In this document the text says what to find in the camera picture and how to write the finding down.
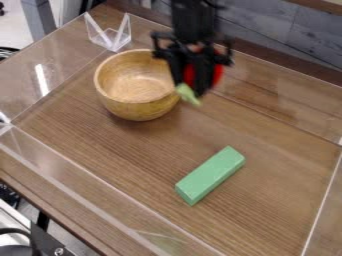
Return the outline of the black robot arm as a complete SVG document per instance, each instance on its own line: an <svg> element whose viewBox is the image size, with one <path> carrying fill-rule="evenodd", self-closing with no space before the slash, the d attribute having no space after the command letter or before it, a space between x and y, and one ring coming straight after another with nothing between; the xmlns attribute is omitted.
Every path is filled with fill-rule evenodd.
<svg viewBox="0 0 342 256"><path fill-rule="evenodd" d="M234 64L233 40L225 36L225 51L215 48L215 11L222 5L211 0L170 0L170 32L153 31L153 55L170 68L177 93L198 101L218 83L219 72Z"/></svg>

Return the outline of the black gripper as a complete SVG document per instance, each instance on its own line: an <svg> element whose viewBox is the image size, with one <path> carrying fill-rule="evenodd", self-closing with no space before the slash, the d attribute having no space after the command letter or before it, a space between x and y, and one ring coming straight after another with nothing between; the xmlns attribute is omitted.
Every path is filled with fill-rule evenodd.
<svg viewBox="0 0 342 256"><path fill-rule="evenodd" d="M225 39L226 53L215 51L213 40L214 18L194 16L174 16L173 30L153 31L154 56L169 62L170 72L175 85L183 82L185 62L194 58L194 91L202 97L213 87L215 63L218 65L233 64L232 40Z"/></svg>

